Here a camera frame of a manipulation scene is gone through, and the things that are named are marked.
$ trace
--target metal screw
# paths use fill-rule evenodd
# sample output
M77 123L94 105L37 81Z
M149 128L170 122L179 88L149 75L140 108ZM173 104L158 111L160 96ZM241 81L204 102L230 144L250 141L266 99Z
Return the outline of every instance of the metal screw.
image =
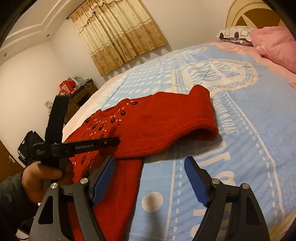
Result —
M57 183L52 183L52 184L50 185L50 187L51 187L52 189L55 189L55 188L57 188L57 186L58 186L58 184L57 184Z
M246 183L243 183L243 184L242 184L242 188L243 188L243 189L249 189L250 186L249 186L248 184L246 184Z
M89 180L87 179L87 178L82 178L81 180L80 180L80 183L81 184L85 184L85 183L87 183Z
M217 179L217 178L213 178L213 179L212 179L212 183L213 183L213 184L219 184L219 183L220 183L220 180Z

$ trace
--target pillow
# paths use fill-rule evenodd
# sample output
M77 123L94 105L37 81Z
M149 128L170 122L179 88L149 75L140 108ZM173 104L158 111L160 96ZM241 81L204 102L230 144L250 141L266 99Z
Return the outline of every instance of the pillow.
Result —
M296 41L285 27L264 27L251 33L261 56L296 73Z
M251 32L256 30L248 26L234 26L220 31L217 39L235 44L252 45Z

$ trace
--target pink pillow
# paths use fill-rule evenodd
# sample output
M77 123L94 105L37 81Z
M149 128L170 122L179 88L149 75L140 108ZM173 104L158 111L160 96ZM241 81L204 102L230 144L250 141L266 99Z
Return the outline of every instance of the pink pillow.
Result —
M251 32L251 38L261 56L296 73L296 41L287 28L264 27Z

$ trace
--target beige curtain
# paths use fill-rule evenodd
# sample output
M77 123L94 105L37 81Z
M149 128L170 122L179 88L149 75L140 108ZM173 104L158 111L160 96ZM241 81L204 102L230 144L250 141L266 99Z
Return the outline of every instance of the beige curtain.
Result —
M101 75L167 44L138 0L86 0L71 19Z

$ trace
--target white wall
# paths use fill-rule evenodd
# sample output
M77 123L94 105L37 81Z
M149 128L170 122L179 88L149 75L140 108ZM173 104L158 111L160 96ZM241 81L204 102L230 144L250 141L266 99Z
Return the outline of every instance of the white wall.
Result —
M0 140L18 160L17 148L30 130L42 138L59 84L70 76L49 42L15 55L0 66Z
M51 39L57 57L71 70L73 76L92 78L98 86L126 70L166 54L172 50L214 41L225 28L233 0L141 0L159 26L168 45L137 56L127 64L100 76L71 19L66 20Z

